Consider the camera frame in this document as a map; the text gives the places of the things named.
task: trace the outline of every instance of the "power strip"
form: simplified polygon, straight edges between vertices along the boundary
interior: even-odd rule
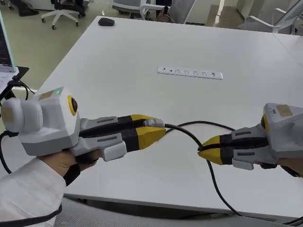
[[[158,73],[178,75],[178,76],[187,76],[187,77],[223,79],[222,73],[214,72],[214,71],[206,71],[206,70],[187,70],[187,69],[180,69],[180,68],[158,67]]]

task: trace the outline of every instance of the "office chair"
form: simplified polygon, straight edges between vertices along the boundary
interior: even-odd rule
[[[63,0],[51,0],[52,4],[54,4],[55,6],[55,11],[49,12],[49,13],[45,13],[41,16],[41,20],[43,23],[45,23],[45,17],[49,17],[49,16],[53,16],[55,15],[55,18],[53,19],[53,24],[52,24],[52,29],[56,30],[56,22],[58,21],[58,19],[60,18],[60,16],[66,16],[69,19],[72,19],[73,21],[76,22],[76,26],[79,27],[79,21],[73,17],[70,14],[78,14],[78,18],[81,18],[81,14],[77,11],[72,11],[72,10],[65,10],[63,9],[62,3],[64,3],[65,1]]]
[[[294,4],[287,12],[284,10],[281,10],[279,8],[275,9],[275,13],[282,14],[282,17],[277,21],[274,22],[274,14],[272,17],[272,23],[267,23],[255,16],[248,16],[245,19],[245,30],[253,30],[253,31],[260,31],[258,28],[250,29],[250,22],[256,21],[257,24],[262,24],[263,26],[267,27],[272,33],[278,33],[281,29],[293,26],[293,23],[297,20],[299,15],[303,11],[303,0],[297,1],[296,4]]]
[[[196,0],[173,0],[172,5],[168,11],[168,15],[171,18],[171,21],[175,24],[185,24],[195,2]],[[140,14],[141,17],[145,19],[145,15],[148,10],[162,10],[163,8],[164,6],[143,3],[140,6]]]

